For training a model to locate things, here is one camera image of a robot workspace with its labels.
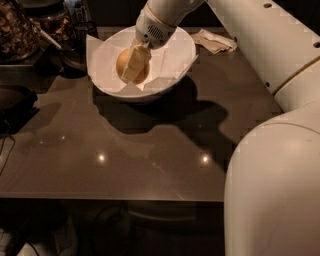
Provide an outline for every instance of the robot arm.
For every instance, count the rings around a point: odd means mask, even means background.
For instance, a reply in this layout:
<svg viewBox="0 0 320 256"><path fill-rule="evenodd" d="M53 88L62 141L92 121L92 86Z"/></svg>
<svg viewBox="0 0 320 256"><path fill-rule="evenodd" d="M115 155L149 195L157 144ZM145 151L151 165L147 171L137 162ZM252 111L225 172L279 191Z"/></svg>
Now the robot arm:
<svg viewBox="0 0 320 256"><path fill-rule="evenodd" d="M204 0L149 0L136 22L136 38L157 49L166 44L182 19Z"/></svg>

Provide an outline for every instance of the cable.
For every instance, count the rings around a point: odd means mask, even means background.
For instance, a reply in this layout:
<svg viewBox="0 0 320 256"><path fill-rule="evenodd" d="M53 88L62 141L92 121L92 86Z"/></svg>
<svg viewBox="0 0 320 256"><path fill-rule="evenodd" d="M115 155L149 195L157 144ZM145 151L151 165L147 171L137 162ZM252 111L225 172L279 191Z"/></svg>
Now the cable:
<svg viewBox="0 0 320 256"><path fill-rule="evenodd" d="M0 156L2 155L2 150L3 150L3 147L4 147L4 141L6 140L6 138L10 138L13 141L13 144L12 144L12 147L10 148L10 150L8 152L7 158L5 159L2 168L0 169L0 176L3 173L3 170L7 165L7 162L8 162L9 156L11 154L11 151L12 151L12 149L13 149L15 143L16 143L15 139L12 136L8 136L11 126L10 126L10 124L8 122L6 122L6 124L8 125L8 130L6 131L6 133L4 134L3 139L2 139L1 148L0 148Z"/></svg>
<svg viewBox="0 0 320 256"><path fill-rule="evenodd" d="M35 252L35 254L37 256L40 256L40 254L37 252L36 248L34 247L34 245L31 242L27 241L27 244L30 245L30 247L33 249L33 251Z"/></svg>

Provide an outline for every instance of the paper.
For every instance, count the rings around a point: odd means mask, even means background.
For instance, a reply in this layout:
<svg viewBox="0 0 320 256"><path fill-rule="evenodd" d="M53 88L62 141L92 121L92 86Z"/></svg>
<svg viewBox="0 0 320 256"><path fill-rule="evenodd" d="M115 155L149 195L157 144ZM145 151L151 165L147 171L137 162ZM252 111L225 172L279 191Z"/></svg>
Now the paper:
<svg viewBox="0 0 320 256"><path fill-rule="evenodd" d="M198 33L191 35L196 44L202 45L213 54L221 51L235 51L237 44L234 40L214 34L205 29L201 29Z"/></svg>

